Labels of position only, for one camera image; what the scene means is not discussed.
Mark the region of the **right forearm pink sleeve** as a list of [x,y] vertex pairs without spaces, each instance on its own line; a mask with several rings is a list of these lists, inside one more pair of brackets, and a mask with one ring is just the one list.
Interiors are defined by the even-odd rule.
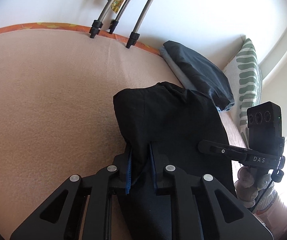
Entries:
[[279,239],[287,230],[287,205],[285,205],[278,195],[275,200],[265,210],[255,213],[272,233],[274,239]]

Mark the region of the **gloved right hand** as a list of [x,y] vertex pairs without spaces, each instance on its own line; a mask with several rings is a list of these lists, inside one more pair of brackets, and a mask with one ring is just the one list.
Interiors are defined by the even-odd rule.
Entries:
[[276,200],[278,193],[274,189],[274,181],[269,173],[255,179],[250,168],[244,166],[239,169],[237,177],[238,180],[234,184],[237,198],[246,208],[256,205],[255,210],[262,211],[269,208]]

